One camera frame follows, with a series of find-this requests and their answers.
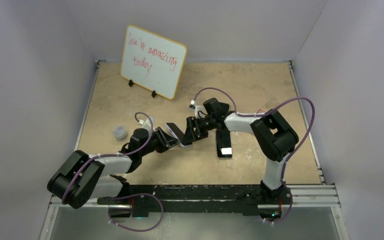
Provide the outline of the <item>phone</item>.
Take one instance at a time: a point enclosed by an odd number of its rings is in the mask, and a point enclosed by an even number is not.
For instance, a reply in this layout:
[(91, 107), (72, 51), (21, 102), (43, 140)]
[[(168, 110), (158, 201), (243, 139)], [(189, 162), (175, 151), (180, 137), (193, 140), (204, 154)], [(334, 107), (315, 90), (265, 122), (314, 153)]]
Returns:
[(192, 145), (192, 143), (183, 144), (182, 140), (185, 134), (182, 130), (180, 130), (180, 128), (175, 123), (166, 122), (165, 126), (167, 127), (172, 137), (179, 140), (179, 145), (182, 148), (190, 147)]

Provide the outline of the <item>black smartphone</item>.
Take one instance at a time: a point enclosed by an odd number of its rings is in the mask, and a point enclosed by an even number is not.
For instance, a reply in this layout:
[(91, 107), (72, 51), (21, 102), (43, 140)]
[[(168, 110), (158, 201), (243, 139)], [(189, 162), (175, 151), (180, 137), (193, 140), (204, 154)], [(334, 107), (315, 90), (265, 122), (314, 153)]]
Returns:
[(216, 130), (215, 142), (218, 159), (231, 159), (233, 157), (231, 134), (228, 130)]

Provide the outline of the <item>pink phone case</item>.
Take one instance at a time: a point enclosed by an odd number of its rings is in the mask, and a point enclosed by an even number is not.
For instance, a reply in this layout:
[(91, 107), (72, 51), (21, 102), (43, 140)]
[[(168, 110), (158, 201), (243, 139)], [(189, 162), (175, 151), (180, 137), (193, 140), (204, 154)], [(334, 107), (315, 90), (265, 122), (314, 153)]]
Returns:
[(264, 109), (259, 108), (256, 113), (257, 114), (264, 114), (266, 111)]

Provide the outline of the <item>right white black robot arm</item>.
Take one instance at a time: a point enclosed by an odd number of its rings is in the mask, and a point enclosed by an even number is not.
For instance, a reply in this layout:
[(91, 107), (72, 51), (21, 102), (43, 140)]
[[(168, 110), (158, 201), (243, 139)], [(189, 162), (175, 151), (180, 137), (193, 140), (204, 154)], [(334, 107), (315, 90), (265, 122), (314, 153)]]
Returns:
[(203, 107), (206, 111), (204, 117), (190, 116), (186, 119), (181, 143), (186, 145), (207, 138), (208, 131), (214, 129), (253, 135), (267, 158), (262, 179), (265, 187), (261, 189), (260, 196), (268, 204), (278, 200), (281, 195), (279, 188), (283, 185), (284, 164), (299, 142), (295, 130), (275, 110), (263, 116), (239, 114), (215, 97), (206, 100)]

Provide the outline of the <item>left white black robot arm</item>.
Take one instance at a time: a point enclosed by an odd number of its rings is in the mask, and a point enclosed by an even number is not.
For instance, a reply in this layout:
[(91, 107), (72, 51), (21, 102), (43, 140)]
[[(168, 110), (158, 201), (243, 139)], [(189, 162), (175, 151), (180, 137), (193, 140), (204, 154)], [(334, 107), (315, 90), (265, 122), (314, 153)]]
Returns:
[(110, 197), (118, 205), (129, 199), (127, 181), (118, 174), (135, 171), (142, 158), (150, 153), (164, 153), (177, 146), (180, 140), (160, 127), (155, 130), (137, 128), (129, 142), (116, 153), (92, 155), (74, 151), (47, 183), (47, 190), (74, 209), (88, 200)]

